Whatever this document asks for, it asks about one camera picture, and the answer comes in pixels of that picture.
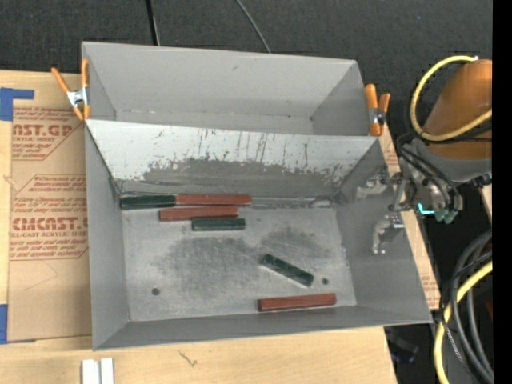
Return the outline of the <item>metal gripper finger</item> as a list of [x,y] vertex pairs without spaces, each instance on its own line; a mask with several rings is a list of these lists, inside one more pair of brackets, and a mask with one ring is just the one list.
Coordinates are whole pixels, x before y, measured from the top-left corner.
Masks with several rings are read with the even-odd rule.
[[386,178],[383,176],[372,176],[368,178],[363,186],[358,186],[356,190],[356,199],[364,199],[382,194],[389,186],[402,183],[400,176]]
[[389,245],[405,229],[400,214],[386,214],[381,218],[372,233],[371,252],[374,255],[385,254],[389,249]]

